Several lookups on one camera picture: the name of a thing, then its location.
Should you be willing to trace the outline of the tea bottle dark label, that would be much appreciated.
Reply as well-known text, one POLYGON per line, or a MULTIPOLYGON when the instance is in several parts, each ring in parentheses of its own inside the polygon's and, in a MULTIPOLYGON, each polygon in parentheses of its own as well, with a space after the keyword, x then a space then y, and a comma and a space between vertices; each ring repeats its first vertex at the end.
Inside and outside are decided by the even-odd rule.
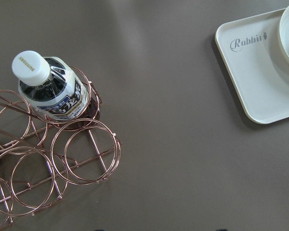
POLYGON ((19 93, 38 115, 58 122, 99 119, 97 101, 62 59, 23 51, 13 59, 12 71, 19 93))

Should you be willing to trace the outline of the cream rectangular tray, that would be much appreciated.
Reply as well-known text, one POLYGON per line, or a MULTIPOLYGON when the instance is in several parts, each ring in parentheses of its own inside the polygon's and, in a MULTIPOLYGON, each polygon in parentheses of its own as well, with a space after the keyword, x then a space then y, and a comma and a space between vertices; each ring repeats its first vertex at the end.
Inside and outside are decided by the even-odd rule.
POLYGON ((258 124, 289 118, 289 64, 277 36, 283 11, 222 24, 215 34, 244 112, 258 124))

